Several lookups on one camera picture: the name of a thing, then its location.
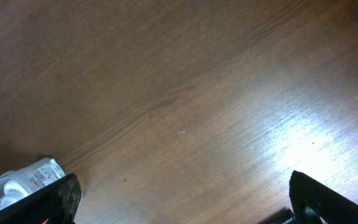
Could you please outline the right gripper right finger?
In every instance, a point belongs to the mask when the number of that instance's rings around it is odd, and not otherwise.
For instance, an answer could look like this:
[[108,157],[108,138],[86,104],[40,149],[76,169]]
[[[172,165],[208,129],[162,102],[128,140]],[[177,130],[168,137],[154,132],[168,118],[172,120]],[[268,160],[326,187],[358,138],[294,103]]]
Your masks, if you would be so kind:
[[358,205],[294,170],[289,196],[296,223],[358,224]]

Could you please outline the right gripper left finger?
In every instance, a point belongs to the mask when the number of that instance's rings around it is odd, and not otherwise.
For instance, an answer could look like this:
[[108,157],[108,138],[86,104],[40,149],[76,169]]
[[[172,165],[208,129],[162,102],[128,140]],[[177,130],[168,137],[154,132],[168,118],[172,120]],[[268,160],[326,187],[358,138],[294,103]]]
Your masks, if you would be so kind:
[[79,180],[68,174],[0,210],[0,224],[74,224],[80,200]]

